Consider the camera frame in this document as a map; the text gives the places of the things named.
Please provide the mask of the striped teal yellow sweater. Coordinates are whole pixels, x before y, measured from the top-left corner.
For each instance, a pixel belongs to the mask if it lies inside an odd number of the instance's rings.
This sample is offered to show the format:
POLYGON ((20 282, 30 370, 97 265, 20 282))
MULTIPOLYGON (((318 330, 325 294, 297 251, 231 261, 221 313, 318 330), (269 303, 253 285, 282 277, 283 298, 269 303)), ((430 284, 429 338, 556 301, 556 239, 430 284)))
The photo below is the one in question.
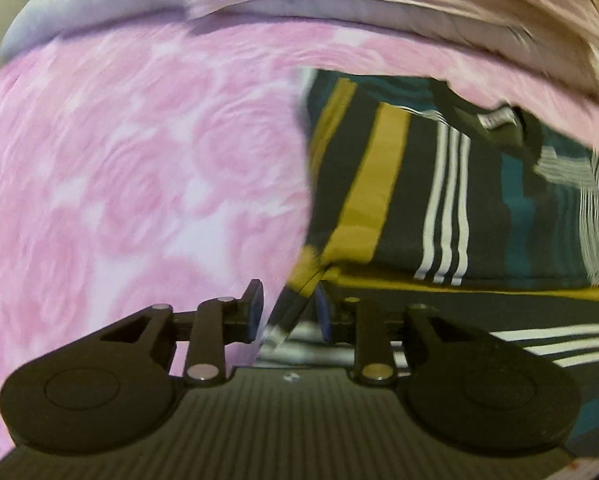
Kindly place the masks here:
POLYGON ((569 370, 569 447, 599 456, 599 153, 434 78, 309 68, 301 90, 313 205, 264 359, 351 362, 318 333, 321 281, 405 289, 569 370))

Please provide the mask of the pink rose bedspread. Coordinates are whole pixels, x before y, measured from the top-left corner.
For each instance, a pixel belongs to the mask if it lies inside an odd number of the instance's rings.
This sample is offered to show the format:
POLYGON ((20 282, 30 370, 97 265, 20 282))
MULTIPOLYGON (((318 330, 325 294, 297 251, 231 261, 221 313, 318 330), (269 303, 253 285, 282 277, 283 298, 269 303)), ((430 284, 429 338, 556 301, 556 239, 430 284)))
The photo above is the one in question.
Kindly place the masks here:
MULTIPOLYGON (((599 106, 380 29, 160 14, 52 40, 0 70, 0 387, 150 304, 191 310, 252 278, 276 299, 307 223, 303 66, 431 76, 599 151, 599 106)), ((0 460, 11 447, 0 417, 0 460)))

